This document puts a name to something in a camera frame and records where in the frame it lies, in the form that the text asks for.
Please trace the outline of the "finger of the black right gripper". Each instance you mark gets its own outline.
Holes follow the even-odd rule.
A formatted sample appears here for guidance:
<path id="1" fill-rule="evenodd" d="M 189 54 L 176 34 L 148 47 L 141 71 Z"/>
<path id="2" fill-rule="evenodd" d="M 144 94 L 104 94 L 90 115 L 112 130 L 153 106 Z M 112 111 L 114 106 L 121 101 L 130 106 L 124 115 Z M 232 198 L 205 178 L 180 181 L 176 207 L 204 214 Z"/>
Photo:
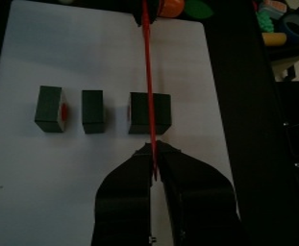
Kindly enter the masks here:
<path id="1" fill-rule="evenodd" d="M 160 0 L 150 0 L 150 23 L 157 19 L 160 12 Z"/>
<path id="2" fill-rule="evenodd" d="M 144 0 L 133 0 L 133 14 L 138 26 L 144 23 Z"/>

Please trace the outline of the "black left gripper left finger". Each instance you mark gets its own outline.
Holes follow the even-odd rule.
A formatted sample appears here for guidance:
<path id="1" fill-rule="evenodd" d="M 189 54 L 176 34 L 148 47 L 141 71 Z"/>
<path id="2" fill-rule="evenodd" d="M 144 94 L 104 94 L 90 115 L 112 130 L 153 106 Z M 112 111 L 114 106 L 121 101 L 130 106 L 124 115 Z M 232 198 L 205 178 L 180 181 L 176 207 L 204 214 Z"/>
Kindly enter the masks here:
<path id="1" fill-rule="evenodd" d="M 152 148 L 108 175 L 95 196 L 91 246 L 150 246 Z"/>

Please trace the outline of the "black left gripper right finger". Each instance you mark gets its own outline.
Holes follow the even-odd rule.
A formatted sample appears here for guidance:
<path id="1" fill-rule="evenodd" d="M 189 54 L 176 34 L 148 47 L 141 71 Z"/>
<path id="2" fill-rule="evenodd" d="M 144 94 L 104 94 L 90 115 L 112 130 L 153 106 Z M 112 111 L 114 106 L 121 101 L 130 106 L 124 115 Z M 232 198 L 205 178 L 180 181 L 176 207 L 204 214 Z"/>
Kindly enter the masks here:
<path id="1" fill-rule="evenodd" d="M 248 246 L 229 179 L 170 144 L 157 149 L 174 246 Z"/>

